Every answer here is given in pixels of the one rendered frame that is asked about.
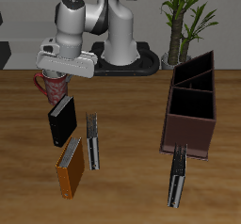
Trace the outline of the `green pot plant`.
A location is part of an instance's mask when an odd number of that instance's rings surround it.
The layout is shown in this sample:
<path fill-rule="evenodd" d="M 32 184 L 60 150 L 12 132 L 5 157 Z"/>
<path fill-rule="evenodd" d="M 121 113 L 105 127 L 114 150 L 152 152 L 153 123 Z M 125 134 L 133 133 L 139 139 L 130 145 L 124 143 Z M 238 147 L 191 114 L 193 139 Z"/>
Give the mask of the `green pot plant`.
<path fill-rule="evenodd" d="M 201 40 L 200 32 L 205 28 L 217 25 L 212 22 L 216 10 L 212 10 L 204 17 L 201 17 L 206 7 L 206 3 L 200 7 L 193 8 L 199 0 L 167 0 L 163 6 L 169 8 L 169 13 L 165 11 L 168 18 L 167 25 L 170 27 L 169 51 L 161 57 L 161 69 L 173 70 L 177 65 L 190 59 L 187 55 L 189 44 L 192 40 Z"/>

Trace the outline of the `black book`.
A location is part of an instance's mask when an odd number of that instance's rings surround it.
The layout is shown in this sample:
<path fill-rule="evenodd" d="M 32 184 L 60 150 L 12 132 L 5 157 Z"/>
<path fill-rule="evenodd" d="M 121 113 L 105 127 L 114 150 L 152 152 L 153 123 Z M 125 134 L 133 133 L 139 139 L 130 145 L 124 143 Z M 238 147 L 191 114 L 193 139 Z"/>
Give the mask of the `black book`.
<path fill-rule="evenodd" d="M 54 145 L 62 147 L 77 126 L 74 99 L 64 95 L 48 113 Z"/>

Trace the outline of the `dark brown desk caddy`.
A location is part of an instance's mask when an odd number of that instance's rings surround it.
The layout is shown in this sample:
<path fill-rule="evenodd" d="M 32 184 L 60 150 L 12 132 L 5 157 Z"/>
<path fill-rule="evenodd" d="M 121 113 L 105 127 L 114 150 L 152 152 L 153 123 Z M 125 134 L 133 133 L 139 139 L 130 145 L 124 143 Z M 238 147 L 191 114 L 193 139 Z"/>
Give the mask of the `dark brown desk caddy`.
<path fill-rule="evenodd" d="M 159 151 L 173 154 L 175 145 L 187 146 L 187 157 L 208 160 L 216 122 L 211 51 L 174 68 Z"/>

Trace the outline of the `thin grey book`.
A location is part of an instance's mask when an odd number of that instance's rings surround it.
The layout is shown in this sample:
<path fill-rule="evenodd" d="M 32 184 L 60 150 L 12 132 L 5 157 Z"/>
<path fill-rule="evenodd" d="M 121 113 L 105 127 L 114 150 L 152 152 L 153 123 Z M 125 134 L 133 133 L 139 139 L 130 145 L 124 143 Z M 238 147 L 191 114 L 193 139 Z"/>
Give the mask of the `thin grey book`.
<path fill-rule="evenodd" d="M 89 169 L 100 168 L 97 114 L 86 114 Z"/>
<path fill-rule="evenodd" d="M 175 145 L 169 177 L 168 207 L 178 208 L 185 183 L 187 146 Z"/>

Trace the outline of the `red mug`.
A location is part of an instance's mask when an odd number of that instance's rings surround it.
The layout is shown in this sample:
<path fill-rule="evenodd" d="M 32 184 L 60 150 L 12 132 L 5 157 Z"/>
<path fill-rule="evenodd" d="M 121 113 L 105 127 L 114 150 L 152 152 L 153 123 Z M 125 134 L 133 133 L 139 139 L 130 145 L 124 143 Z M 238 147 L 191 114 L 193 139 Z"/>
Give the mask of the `red mug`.
<path fill-rule="evenodd" d="M 38 77 L 43 80 L 45 88 L 37 81 Z M 49 104 L 56 105 L 64 95 L 68 94 L 66 78 L 66 73 L 43 70 L 34 75 L 33 81 L 38 90 L 48 98 Z"/>

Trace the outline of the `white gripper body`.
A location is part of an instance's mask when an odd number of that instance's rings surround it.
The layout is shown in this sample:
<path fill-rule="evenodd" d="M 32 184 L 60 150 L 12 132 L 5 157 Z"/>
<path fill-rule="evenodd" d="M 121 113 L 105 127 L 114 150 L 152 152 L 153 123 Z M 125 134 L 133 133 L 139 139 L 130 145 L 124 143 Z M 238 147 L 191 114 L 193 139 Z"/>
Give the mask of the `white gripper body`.
<path fill-rule="evenodd" d="M 94 66 L 97 61 L 98 57 L 95 54 L 85 51 L 75 59 L 61 58 L 39 51 L 36 65 L 39 69 L 91 78 L 94 75 Z"/>

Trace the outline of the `orange book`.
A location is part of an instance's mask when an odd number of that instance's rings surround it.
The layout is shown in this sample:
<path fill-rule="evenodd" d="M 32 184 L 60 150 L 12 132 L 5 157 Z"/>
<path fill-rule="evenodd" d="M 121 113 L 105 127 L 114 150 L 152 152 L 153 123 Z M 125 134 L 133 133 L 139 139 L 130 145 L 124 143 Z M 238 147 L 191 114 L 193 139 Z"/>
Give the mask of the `orange book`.
<path fill-rule="evenodd" d="M 61 194 L 71 200 L 85 170 L 81 138 L 70 137 L 56 163 L 56 173 Z"/>

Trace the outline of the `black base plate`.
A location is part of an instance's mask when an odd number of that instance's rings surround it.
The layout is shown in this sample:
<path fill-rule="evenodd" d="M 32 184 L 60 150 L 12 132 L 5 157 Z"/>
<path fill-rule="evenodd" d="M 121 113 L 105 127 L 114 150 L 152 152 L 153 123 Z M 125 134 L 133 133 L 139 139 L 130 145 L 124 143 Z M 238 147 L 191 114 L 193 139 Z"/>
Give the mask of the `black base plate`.
<path fill-rule="evenodd" d="M 115 66 L 107 63 L 101 58 L 104 51 L 102 41 L 94 42 L 91 52 L 98 57 L 98 62 L 94 67 L 95 76 L 148 76 L 155 74 L 159 70 L 159 57 L 150 50 L 149 44 L 145 41 L 137 42 L 137 50 L 140 58 L 131 65 Z"/>

